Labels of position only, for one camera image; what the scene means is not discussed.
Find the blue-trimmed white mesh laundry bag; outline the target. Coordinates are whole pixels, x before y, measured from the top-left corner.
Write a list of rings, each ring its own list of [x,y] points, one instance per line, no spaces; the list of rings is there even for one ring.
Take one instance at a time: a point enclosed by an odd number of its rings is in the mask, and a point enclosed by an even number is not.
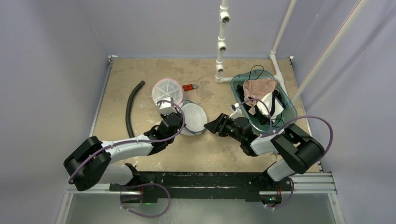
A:
[[[181,134],[185,136],[201,135],[205,130],[204,125],[208,122],[204,109],[189,100],[182,103],[181,109],[185,115],[185,127]]]

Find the pink bra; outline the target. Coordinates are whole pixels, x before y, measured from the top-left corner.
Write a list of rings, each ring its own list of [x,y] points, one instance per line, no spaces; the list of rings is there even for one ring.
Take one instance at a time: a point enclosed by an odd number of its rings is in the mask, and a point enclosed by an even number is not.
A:
[[[245,80],[243,83],[243,102],[251,98],[262,100],[266,95],[275,90],[276,85],[277,81],[271,78]]]

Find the white bra with black straps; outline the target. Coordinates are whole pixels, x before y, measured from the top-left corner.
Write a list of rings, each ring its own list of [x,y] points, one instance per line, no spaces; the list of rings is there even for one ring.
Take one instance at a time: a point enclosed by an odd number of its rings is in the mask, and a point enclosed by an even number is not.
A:
[[[261,101],[263,103],[257,102],[254,106],[255,116],[261,125],[269,124],[268,115],[271,116],[272,121],[275,121],[277,116],[281,115],[286,108],[286,104],[283,102],[282,95],[278,90],[268,93]]]

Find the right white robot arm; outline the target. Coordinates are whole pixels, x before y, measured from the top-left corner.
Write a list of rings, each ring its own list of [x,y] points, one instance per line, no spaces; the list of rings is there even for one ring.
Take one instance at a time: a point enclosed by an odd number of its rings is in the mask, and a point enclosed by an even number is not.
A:
[[[312,136],[294,123],[289,123],[277,133],[265,137],[254,133],[247,118],[230,118],[220,114],[214,121],[204,124],[204,128],[220,137],[231,137],[240,144],[247,156],[275,153],[281,160],[264,171],[263,186],[273,190],[285,177],[304,174],[326,153],[325,148]]]

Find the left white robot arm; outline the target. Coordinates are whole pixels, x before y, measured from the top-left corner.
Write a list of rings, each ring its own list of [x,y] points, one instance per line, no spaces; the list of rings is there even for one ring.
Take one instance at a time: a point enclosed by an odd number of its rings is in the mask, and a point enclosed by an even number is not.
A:
[[[185,116],[174,112],[162,116],[160,124],[143,134],[118,141],[100,141],[92,136],[83,141],[65,160],[68,183],[85,191],[99,183],[111,164],[131,157],[150,156],[173,143],[185,126]]]

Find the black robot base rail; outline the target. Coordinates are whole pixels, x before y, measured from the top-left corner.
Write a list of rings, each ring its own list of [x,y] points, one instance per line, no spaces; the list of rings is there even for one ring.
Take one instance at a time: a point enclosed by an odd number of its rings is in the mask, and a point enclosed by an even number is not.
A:
[[[242,199],[246,202],[280,203],[293,189],[289,178],[273,182],[264,172],[158,172],[137,171],[128,165],[132,179],[111,183],[109,190],[141,196],[143,203],[171,199]]]

